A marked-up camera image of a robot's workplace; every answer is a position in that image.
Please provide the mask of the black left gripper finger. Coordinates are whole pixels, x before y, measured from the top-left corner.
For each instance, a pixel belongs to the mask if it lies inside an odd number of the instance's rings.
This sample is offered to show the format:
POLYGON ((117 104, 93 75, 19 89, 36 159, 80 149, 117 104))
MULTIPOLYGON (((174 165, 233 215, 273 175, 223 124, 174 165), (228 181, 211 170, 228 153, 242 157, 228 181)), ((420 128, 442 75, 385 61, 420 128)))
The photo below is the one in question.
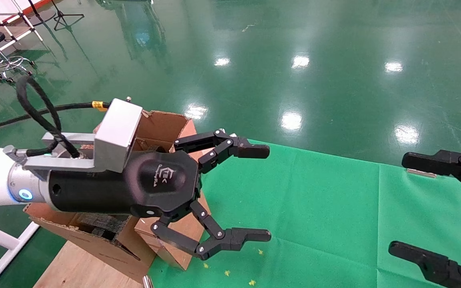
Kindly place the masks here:
POLYGON ((224 230, 197 200, 190 203, 189 211, 209 234, 208 239, 202 243, 169 228, 172 219, 165 215, 152 224, 152 233, 161 241, 201 260, 207 260, 222 250, 240 251, 247 241, 271 240, 270 231, 265 229, 227 228, 224 230))
POLYGON ((208 173, 231 156, 266 159, 270 155, 268 145, 252 144, 248 139, 230 136, 222 129, 178 138, 174 141, 174 149, 187 154, 209 149, 210 151, 198 159, 198 169, 203 174, 208 173))

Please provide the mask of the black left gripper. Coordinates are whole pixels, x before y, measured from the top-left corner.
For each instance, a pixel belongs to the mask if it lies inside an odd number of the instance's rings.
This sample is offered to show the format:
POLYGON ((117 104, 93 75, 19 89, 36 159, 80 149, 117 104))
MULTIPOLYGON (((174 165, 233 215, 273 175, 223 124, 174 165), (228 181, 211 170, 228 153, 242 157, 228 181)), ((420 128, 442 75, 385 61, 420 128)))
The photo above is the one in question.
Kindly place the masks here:
POLYGON ((199 164, 184 151, 135 151, 119 172, 52 171, 49 192, 62 212, 166 216, 179 220, 200 197, 199 164))

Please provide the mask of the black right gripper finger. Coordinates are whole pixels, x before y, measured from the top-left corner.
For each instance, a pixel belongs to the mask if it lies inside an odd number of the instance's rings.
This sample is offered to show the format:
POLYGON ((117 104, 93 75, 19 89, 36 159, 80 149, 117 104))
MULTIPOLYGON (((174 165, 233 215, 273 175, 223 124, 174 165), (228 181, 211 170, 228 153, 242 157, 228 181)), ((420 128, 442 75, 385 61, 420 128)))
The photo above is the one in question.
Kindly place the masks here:
POLYGON ((427 281, 445 288, 461 288, 461 266, 444 255, 400 241, 389 244, 389 254, 416 264, 427 281))
POLYGON ((408 152, 402 158, 402 166, 436 175, 452 176, 461 183, 461 152, 439 150, 434 155, 408 152))

